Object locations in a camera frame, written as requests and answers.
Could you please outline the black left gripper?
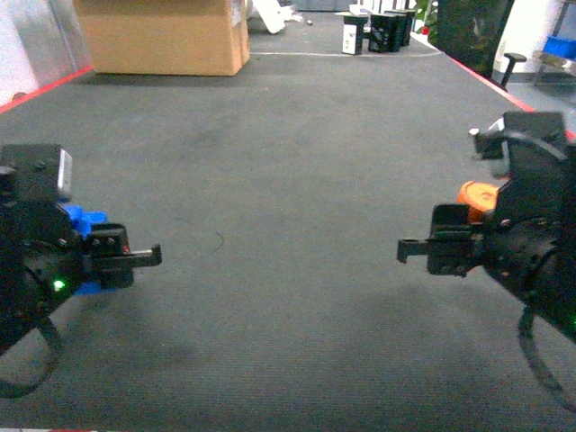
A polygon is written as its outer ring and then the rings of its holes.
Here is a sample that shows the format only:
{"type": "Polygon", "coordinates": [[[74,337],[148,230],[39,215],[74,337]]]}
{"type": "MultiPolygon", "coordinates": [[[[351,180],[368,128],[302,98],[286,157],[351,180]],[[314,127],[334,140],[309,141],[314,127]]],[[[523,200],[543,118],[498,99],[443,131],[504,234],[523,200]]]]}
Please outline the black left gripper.
{"type": "Polygon", "coordinates": [[[131,251],[126,227],[108,221],[83,238],[64,205],[54,202],[1,203],[1,350],[30,332],[50,339],[50,315],[76,295],[84,282],[102,290],[129,287],[134,268],[160,266],[162,249],[131,251]]]}

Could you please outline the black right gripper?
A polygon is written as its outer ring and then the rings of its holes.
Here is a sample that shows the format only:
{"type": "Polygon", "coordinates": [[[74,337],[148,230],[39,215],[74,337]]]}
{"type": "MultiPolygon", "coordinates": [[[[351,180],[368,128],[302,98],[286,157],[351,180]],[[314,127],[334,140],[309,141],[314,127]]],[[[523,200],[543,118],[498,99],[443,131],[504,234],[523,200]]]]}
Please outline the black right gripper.
{"type": "Polygon", "coordinates": [[[519,148],[496,208],[467,221],[468,206],[439,204],[427,239],[401,238],[396,259],[426,257],[432,275],[481,267],[563,333],[575,330],[575,161],[571,153],[519,148]]]}

